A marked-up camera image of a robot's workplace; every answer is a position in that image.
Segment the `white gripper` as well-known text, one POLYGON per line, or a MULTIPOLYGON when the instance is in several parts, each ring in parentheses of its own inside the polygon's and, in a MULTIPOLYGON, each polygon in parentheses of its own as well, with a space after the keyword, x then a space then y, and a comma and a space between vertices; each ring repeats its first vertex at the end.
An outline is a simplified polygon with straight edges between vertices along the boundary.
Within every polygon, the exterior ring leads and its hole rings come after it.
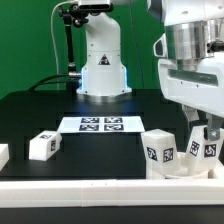
POLYGON ((175 64, 169 60, 158 61, 159 80, 162 93, 166 99, 183 104, 182 111, 187 120, 188 129, 201 124, 198 110, 206 112, 208 120, 206 137, 208 140, 220 139, 220 128, 224 118, 224 65, 220 60, 204 59, 199 69, 208 70, 218 78, 218 85, 194 83, 191 81, 171 78, 168 69, 175 64))

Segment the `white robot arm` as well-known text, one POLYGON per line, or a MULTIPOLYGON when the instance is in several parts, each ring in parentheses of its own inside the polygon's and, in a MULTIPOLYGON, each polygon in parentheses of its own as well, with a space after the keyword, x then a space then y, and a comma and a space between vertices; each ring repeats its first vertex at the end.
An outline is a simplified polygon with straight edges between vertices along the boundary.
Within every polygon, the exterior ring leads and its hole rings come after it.
MULTIPOLYGON (((78 0, 87 24, 87 62, 78 92, 117 97, 130 90, 121 69, 120 27, 107 13, 126 0, 78 0)), ((163 96, 180 103, 187 119, 207 114, 205 136, 220 138, 224 122, 224 0, 147 0, 147 11, 164 24, 154 43, 163 96)))

